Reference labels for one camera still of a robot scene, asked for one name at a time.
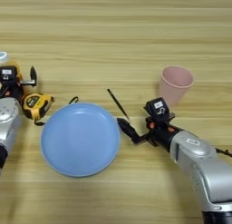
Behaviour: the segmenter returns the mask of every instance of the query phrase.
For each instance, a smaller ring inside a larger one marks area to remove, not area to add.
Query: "black stick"
[[[118,107],[120,108],[120,110],[122,111],[122,113],[127,117],[128,120],[130,120],[130,118],[128,117],[127,113],[124,111],[124,109],[122,108],[120,102],[117,100],[117,98],[112,94],[110,89],[107,89],[108,93],[110,94],[111,98],[114,100],[114,102],[118,105]]]

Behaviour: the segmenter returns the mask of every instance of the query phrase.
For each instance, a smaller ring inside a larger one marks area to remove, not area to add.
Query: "white label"
[[[195,141],[195,140],[192,140],[192,139],[187,139],[186,142],[199,146],[199,141]]]
[[[158,109],[163,106],[163,102],[157,102],[155,103],[155,108]]]
[[[4,69],[4,70],[3,70],[3,74],[11,75],[12,72],[11,72],[11,70],[9,70],[9,69]]]

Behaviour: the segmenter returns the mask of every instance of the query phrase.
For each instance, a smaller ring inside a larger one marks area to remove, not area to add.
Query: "yellow tape measure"
[[[41,93],[29,94],[23,100],[24,114],[36,123],[45,116],[53,102],[54,98],[51,95]]]

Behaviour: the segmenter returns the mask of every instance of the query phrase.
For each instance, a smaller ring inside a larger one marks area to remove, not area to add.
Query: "cable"
[[[219,149],[219,148],[216,148],[216,151],[218,154],[224,154],[224,155],[227,155],[229,157],[232,158],[232,153],[228,151],[228,149],[226,149],[225,151]]]

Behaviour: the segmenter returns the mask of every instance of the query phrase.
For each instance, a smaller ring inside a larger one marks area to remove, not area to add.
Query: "plate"
[[[41,151],[48,164],[72,177],[108,167],[120,145],[116,120],[101,106],[78,102],[63,107],[44,125]]]

